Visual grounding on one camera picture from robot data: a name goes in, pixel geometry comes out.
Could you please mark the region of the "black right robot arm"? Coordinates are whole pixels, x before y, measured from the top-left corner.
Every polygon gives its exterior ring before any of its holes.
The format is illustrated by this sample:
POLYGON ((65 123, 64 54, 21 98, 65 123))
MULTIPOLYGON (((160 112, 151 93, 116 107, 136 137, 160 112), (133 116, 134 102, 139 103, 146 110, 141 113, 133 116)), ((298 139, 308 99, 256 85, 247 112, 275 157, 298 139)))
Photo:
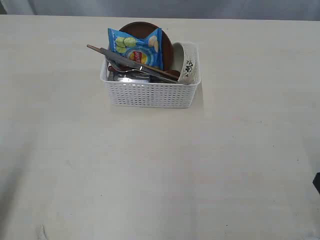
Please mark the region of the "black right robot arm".
POLYGON ((318 193, 320 194, 320 172, 317 172, 316 175, 314 176, 314 179, 312 181, 313 186, 315 187, 315 189, 318 191, 318 193))

